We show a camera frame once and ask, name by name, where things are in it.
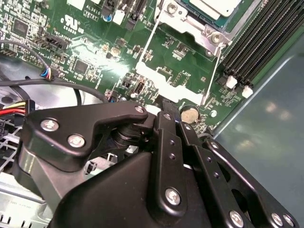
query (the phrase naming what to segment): black mounting arm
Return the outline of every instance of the black mounting arm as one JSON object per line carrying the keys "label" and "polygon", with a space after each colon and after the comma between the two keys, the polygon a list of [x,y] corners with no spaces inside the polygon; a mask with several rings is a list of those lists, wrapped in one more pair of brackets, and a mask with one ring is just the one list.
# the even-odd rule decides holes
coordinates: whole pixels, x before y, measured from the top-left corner
{"label": "black mounting arm", "polygon": [[[54,211],[50,228],[279,228],[294,217],[218,142],[161,111],[120,102],[35,111],[23,126],[17,181]],[[84,165],[139,152],[85,181]]]}

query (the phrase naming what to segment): blue wire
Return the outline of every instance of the blue wire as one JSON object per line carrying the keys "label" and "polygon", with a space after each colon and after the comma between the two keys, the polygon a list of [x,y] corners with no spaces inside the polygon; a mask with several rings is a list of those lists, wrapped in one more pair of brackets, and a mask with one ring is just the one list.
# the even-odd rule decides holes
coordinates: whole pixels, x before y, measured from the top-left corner
{"label": "blue wire", "polygon": [[40,75],[40,76],[45,77],[45,76],[47,76],[47,75],[48,75],[48,69],[46,69],[46,71],[44,72],[44,74],[42,74],[42,75]]}

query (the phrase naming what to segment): green circuit board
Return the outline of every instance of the green circuit board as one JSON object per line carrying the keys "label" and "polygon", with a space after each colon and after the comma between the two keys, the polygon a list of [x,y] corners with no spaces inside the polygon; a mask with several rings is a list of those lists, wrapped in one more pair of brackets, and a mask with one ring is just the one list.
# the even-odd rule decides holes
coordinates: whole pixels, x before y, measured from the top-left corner
{"label": "green circuit board", "polygon": [[[237,23],[236,19],[245,13],[251,2],[244,0],[241,3],[240,10],[227,27]],[[124,28],[125,21],[121,26],[106,22],[101,15],[102,3],[96,5],[86,0],[82,10],[67,4],[67,0],[48,0],[47,3],[47,7],[42,7],[34,0],[0,0],[1,38],[27,44],[44,57],[52,70],[58,72],[58,77],[69,82],[95,88],[107,97],[116,91],[118,99],[130,99],[138,84],[143,83],[140,94],[134,100],[142,105],[155,101],[157,89],[150,80],[138,75],[134,68],[154,26],[156,1],[148,1],[133,31]],[[44,33],[69,41],[69,48],[58,53],[44,47],[39,41],[41,27]],[[297,36],[299,34],[295,34],[284,48],[287,49]],[[37,59],[17,47],[2,47],[1,53],[43,68]],[[205,49],[196,44],[191,35],[180,34],[162,24],[156,29],[143,61],[149,68],[164,75],[168,84],[183,85],[195,93],[204,93],[216,63],[216,58],[205,53]],[[126,78],[131,82],[128,88],[122,85]],[[197,106],[200,120],[194,124],[195,129],[201,133],[208,126],[216,128],[242,100],[241,94],[214,83],[206,104]],[[181,100],[177,105],[181,109],[193,103]],[[210,116],[213,110],[217,111],[215,117]]]}

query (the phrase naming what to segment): black cable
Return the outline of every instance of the black cable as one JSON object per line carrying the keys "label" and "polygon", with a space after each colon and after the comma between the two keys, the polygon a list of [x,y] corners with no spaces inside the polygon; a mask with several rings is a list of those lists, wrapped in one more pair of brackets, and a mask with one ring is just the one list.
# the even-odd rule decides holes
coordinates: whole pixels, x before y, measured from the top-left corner
{"label": "black cable", "polygon": [[64,87],[70,87],[73,89],[78,89],[82,90],[88,94],[91,94],[95,97],[97,97],[99,100],[101,100],[103,103],[108,103],[107,98],[105,95],[100,93],[96,89],[89,88],[84,85],[79,85],[79,84],[73,84],[69,82],[64,82],[64,81],[58,81],[54,80],[52,82],[49,82],[45,79],[31,79],[31,80],[16,80],[16,81],[0,81],[0,87],[4,86],[29,86],[29,85],[55,85],[55,86],[64,86]]}
{"label": "black cable", "polygon": [[50,68],[49,65],[44,61],[44,59],[36,51],[34,51],[30,47],[26,46],[25,44],[22,44],[22,43],[17,42],[17,41],[6,40],[6,39],[0,40],[0,44],[13,44],[13,45],[18,45],[20,47],[23,47],[24,49],[26,49],[30,53],[32,53],[37,59],[39,59],[39,61],[42,62],[42,64],[46,67],[46,69]]}
{"label": "black cable", "polygon": [[80,94],[79,90],[74,89],[74,93],[75,93],[76,100],[77,100],[77,106],[81,106],[82,105],[82,99],[81,99],[81,94]]}
{"label": "black cable", "polygon": [[[10,81],[10,79],[3,73],[3,71],[0,69],[0,79],[2,81]],[[27,92],[24,91],[20,86],[10,86],[10,88],[23,100],[29,100],[30,96]]]}

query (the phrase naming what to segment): motherboard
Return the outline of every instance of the motherboard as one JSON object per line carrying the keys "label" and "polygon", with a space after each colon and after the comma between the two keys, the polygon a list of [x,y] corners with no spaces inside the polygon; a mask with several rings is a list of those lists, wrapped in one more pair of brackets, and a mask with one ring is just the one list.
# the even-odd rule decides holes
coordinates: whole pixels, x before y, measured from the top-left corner
{"label": "motherboard", "polygon": [[[0,37],[109,102],[176,103],[215,129],[303,33],[304,0],[0,0]],[[0,53],[41,68],[27,50]]]}

